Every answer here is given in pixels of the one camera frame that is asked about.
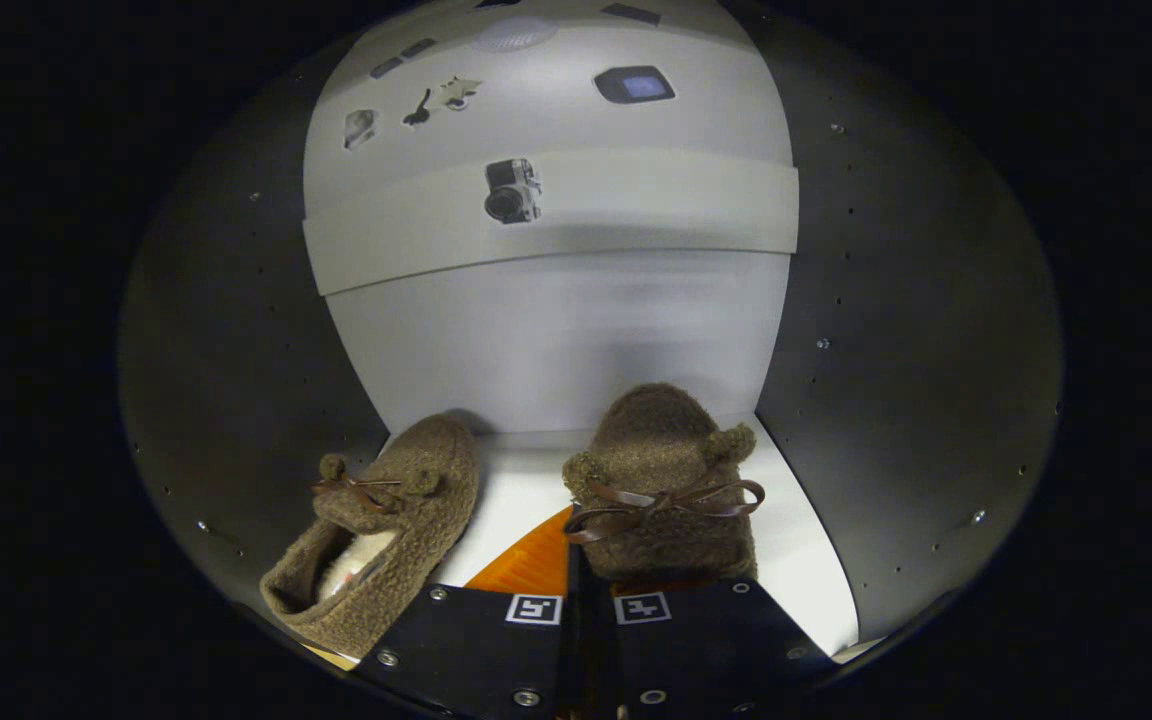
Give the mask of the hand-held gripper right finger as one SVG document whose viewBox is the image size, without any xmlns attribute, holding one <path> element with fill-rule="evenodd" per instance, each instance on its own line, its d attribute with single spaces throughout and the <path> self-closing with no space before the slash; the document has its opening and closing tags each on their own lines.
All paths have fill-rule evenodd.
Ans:
<svg viewBox="0 0 1152 720">
<path fill-rule="evenodd" d="M 755 579 L 612 594 L 596 719 L 786 719 L 838 669 Z"/>
</svg>

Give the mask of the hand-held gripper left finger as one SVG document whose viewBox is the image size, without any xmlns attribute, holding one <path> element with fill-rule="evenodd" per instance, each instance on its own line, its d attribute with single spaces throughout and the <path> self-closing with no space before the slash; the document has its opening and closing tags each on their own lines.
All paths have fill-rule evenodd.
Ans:
<svg viewBox="0 0 1152 720">
<path fill-rule="evenodd" d="M 425 719 L 586 719 L 573 511 L 541 521 L 465 585 L 426 584 L 353 673 Z"/>
</svg>

